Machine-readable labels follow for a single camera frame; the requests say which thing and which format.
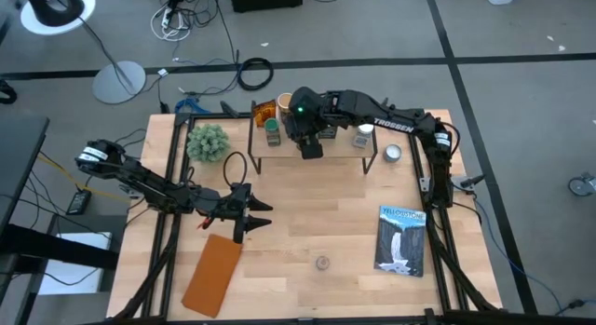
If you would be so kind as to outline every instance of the blue cable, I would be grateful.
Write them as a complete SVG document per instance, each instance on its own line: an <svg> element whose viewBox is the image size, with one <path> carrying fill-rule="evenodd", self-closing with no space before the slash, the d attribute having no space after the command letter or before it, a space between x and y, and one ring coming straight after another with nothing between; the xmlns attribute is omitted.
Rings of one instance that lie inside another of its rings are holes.
<svg viewBox="0 0 596 325"><path fill-rule="evenodd" d="M491 235L491 239L494 242L494 245L496 246L496 248L501 252L501 254L507 259L507 261L509 261L509 263L511 264L511 266L513 268L515 268L517 271L519 271L520 273L524 274L527 278L531 279L532 281L538 283L539 285L541 285L544 289L546 289L550 295L552 296L552 298L554 298L555 302L557 302L557 307L559 307L559 312L562 313L563 309L561 307L561 302L559 302L559 298L557 298L557 295L555 295L555 293L552 291L551 288L549 288L546 284L544 284L542 281L540 281L538 278L534 278L533 276L525 273L523 270L521 270L517 265L515 265L511 259L509 259L509 257L507 256L507 254L501 250L501 248L499 247L499 244L496 242L496 238L494 237L493 234L493 228L491 227L491 221L488 219L488 214L486 213L486 210L484 210L484 207L482 206L482 204L476 200L476 198L474 198L474 202L476 204L478 204L478 207L481 208L482 213L484 214L484 218L486 221L486 224L488 226L488 231ZM596 303L596 300L584 300L584 302L586 301L592 301L593 303Z"/></svg>

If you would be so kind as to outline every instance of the book cover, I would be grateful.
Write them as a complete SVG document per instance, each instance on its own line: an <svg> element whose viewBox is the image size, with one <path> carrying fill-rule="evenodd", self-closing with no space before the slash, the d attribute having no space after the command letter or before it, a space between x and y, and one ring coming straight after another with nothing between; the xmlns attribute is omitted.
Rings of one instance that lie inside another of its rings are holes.
<svg viewBox="0 0 596 325"><path fill-rule="evenodd" d="M374 268L421 278L426 223L422 211L382 206Z"/></svg>

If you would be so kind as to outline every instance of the wooden table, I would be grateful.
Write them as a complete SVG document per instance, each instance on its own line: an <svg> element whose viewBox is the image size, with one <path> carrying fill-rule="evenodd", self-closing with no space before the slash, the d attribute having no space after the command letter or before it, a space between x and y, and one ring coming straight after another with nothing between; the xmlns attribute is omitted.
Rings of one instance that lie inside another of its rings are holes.
<svg viewBox="0 0 596 325"><path fill-rule="evenodd" d="M450 122L448 111L430 112ZM174 115L152 115L142 151L143 165L161 175L166 171L173 121ZM249 119L197 122L199 126L201 123L222 125L230 136L231 151L246 154ZM272 158L267 160L261 175L249 166L246 182L252 183L259 199L275 208L253 215L271 219L273 223L245 236L240 262L217 319L411 316L423 315L428 307L440 313L428 240L422 278L373 269L379 207L421 209L407 136L381 128L376 130L379 150L396 143L401 147L402 158L395 164L379 160L368 175L362 174L360 161L346 158L307 161L299 157ZM179 160L183 145L184 140L179 140ZM459 152L452 163L453 175L465 174ZM175 164L174 181L181 164L180 161ZM196 168L193 181L222 194L229 193L222 164L192 163ZM229 162L228 177L239 180L241 171L242 163L234 157ZM454 201L474 206L471 198L462 193L456 193ZM129 215L135 216L142 210L144 204ZM123 308L147 273L156 216L148 212L127 228L108 316ZM449 217L462 269L489 302L500 306L477 216L453 207L449 209ZM231 237L233 223L217 221L206 231L197 230L202 220L197 214L183 216L168 320L208 319L184 308L181 300L207 236L213 233ZM325 271L315 266L321 255L331 260ZM452 306L457 307L453 280L447 267L444 268ZM156 284L153 314L157 313L162 283L161 278Z"/></svg>

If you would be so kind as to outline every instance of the blue clamp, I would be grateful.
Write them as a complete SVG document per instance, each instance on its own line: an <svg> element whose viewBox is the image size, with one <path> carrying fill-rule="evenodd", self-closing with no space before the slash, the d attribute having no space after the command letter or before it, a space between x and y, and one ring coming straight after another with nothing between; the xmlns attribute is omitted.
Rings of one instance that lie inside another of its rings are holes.
<svg viewBox="0 0 596 325"><path fill-rule="evenodd" d="M208 115L211 111L207 111L204 108L198 106L198 98L197 97L188 97L185 100L179 101L176 103L174 107L174 113L177 114L182 110L184 107L190 107L191 113L200 114L200 115Z"/></svg>

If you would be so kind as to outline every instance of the white cable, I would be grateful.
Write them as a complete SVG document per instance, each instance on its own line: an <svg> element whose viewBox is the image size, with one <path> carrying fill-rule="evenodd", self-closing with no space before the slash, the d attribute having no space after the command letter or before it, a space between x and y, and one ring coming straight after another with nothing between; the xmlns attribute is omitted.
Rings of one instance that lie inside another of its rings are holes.
<svg viewBox="0 0 596 325"><path fill-rule="evenodd" d="M151 17L151 19L149 20L149 26L151 27L151 32L153 32L153 35L155 35L158 39L168 41L168 42L179 42L179 41L184 40L186 37L188 37L188 35L190 35L191 29L190 29L190 26L184 25L183 15L180 12L178 12L178 14L177 14L178 15L177 29L172 29L171 31L167 32L168 28L162 27L161 28L162 35L160 36L159 34L157 34L156 29L154 27L154 21L160 16L160 14L163 11L165 11L166 7L167 7L167 4L162 6L160 9L158 9L156 14L154 14L153 17ZM184 32L184 31L186 31L186 34L184 34L181 37L175 38L178 34L180 34L181 32Z"/></svg>

